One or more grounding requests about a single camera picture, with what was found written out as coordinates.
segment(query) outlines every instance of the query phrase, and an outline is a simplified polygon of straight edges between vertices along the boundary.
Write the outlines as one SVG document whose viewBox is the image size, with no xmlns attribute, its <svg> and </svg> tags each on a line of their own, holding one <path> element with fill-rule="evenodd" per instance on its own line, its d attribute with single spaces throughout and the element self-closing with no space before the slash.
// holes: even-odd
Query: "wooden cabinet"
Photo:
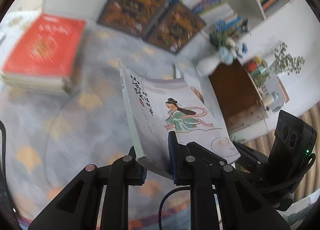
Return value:
<svg viewBox="0 0 320 230">
<path fill-rule="evenodd" d="M 268 118 L 257 87 L 238 60 L 220 64 L 209 79 L 229 133 Z"/>
</svg>

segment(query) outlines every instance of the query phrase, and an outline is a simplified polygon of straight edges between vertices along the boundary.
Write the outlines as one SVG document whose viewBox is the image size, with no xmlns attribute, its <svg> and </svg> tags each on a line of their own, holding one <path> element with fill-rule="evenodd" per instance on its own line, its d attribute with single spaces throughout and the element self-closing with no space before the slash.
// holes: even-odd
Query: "potted plant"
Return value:
<svg viewBox="0 0 320 230">
<path fill-rule="evenodd" d="M 276 49 L 275 60 L 268 67 L 269 75 L 279 75 L 286 72 L 288 75 L 295 72 L 299 74 L 301 68 L 305 63 L 305 60 L 302 56 L 292 57 L 290 54 L 286 54 L 288 46 L 281 42 L 280 49 Z"/>
</svg>

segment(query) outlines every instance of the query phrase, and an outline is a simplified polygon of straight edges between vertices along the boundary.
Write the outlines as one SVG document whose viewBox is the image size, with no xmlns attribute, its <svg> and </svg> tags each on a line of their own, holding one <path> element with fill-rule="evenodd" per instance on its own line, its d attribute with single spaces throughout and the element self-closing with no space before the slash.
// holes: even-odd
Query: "illustrated book cover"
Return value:
<svg viewBox="0 0 320 230">
<path fill-rule="evenodd" d="M 2 66 L 2 80 L 27 88 L 63 90 L 70 83 L 86 21 L 41 14 Z"/>
<path fill-rule="evenodd" d="M 195 141 L 234 163 L 240 154 L 199 97 L 182 79 L 146 79 L 119 60 L 121 85 L 137 161 L 171 178 L 168 133 L 178 142 Z"/>
<path fill-rule="evenodd" d="M 108 0 L 98 23 L 145 38 L 167 0 Z"/>
<path fill-rule="evenodd" d="M 150 33 L 147 42 L 178 53 L 203 27 L 205 22 L 180 2 L 175 2 Z"/>
</svg>

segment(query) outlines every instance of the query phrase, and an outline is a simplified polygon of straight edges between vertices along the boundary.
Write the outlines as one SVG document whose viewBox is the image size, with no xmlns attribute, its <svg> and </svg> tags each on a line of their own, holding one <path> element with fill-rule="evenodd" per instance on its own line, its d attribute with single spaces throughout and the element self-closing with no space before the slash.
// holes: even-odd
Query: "white vase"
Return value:
<svg viewBox="0 0 320 230">
<path fill-rule="evenodd" d="M 200 76 L 211 75 L 221 63 L 221 57 L 218 53 L 202 58 L 196 65 L 196 70 Z"/>
</svg>

